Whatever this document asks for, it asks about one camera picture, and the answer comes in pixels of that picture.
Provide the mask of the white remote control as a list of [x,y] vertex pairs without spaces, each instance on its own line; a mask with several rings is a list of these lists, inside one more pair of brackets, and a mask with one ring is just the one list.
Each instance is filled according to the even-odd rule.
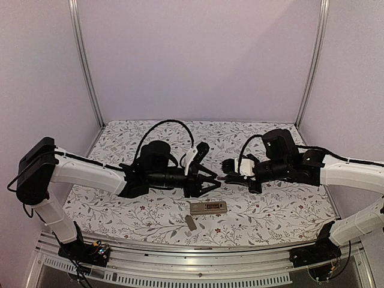
[[199,202],[190,204],[191,215],[213,215],[225,214],[227,212],[227,204],[220,202]]

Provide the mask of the remote battery cover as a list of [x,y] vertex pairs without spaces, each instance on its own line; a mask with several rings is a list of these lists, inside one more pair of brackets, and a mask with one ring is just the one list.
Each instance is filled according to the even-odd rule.
[[197,226],[196,226],[192,216],[186,215],[185,216],[185,222],[186,222],[186,224],[187,224],[187,226],[188,226],[190,231],[194,231],[194,230],[197,229]]

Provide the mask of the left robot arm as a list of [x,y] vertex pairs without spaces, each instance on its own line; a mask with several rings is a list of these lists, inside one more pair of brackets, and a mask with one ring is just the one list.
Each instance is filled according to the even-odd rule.
[[171,154],[170,145],[152,141],[144,145],[131,165],[111,166],[70,154],[55,145],[53,138],[41,139],[20,161],[17,176],[7,185],[24,205],[30,206],[76,260],[85,260],[89,247],[77,225],[50,195],[50,183],[69,183],[133,199],[150,189],[181,188],[186,198],[198,198],[220,187],[217,174],[201,165],[209,146],[192,146],[182,166]]

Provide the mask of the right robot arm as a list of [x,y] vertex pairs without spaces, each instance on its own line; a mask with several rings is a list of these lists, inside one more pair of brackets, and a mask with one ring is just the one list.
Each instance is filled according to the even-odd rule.
[[[344,186],[383,194],[383,164],[342,157],[317,147],[297,145],[289,130],[274,129],[261,140],[266,161],[240,154],[221,164],[227,184],[246,186],[261,193],[262,184],[285,181],[312,186]],[[325,224],[310,246],[314,261],[324,261],[333,251],[354,238],[383,228],[383,199],[341,220]]]

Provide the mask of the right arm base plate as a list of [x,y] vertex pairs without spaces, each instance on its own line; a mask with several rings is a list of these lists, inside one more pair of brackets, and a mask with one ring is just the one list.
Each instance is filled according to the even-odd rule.
[[336,259],[341,256],[341,250],[334,244],[313,244],[289,251],[289,260],[295,268]]

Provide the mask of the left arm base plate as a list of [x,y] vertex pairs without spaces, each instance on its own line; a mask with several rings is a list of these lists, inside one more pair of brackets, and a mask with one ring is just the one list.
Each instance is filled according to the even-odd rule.
[[97,241],[87,244],[82,241],[73,241],[63,244],[59,242],[58,255],[73,262],[85,263],[94,266],[106,267],[110,256],[110,245]]

